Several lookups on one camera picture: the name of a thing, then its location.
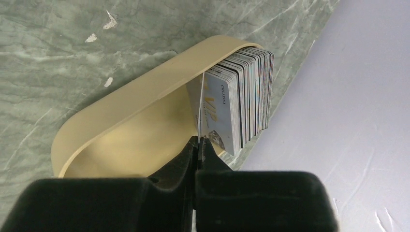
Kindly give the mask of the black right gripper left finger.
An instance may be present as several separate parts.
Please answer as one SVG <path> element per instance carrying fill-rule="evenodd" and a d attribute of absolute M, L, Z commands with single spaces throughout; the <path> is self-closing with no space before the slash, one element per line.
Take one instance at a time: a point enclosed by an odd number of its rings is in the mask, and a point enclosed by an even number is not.
<path fill-rule="evenodd" d="M 47 178 L 29 184 L 3 232 L 190 232 L 198 138 L 148 177 Z"/>

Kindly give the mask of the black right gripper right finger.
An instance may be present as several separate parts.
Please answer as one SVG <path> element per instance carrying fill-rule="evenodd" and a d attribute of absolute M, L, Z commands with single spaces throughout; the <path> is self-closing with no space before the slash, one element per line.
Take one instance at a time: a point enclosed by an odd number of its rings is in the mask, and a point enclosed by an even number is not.
<path fill-rule="evenodd" d="M 320 179 L 300 171 L 233 171 L 208 139 L 195 173 L 199 232 L 336 232 Z"/>

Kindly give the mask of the silver VIP card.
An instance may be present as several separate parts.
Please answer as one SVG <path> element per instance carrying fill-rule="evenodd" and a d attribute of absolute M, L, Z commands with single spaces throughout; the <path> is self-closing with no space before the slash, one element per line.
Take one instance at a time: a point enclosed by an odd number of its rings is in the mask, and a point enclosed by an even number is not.
<path fill-rule="evenodd" d="M 203 94 L 205 87 L 205 73 L 195 77 L 186 84 L 188 96 L 190 99 L 191 109 L 196 121 L 198 143 L 202 138 L 202 111 L 203 111 Z"/>

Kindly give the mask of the stack of cards in tray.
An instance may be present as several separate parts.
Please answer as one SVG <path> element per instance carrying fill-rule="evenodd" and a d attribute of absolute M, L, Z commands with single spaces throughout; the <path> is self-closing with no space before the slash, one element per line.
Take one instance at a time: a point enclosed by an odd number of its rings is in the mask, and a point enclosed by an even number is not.
<path fill-rule="evenodd" d="M 273 67 L 272 52 L 244 47 L 205 72 L 204 137 L 236 156 L 268 127 Z"/>

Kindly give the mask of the beige oval plastic tray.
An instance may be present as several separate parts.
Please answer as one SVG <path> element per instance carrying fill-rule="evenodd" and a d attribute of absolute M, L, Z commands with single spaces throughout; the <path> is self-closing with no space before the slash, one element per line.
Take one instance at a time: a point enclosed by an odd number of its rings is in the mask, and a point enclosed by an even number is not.
<path fill-rule="evenodd" d="M 51 146 L 60 178 L 149 176 L 197 135 L 186 84 L 255 43 L 209 37 L 70 117 Z"/>

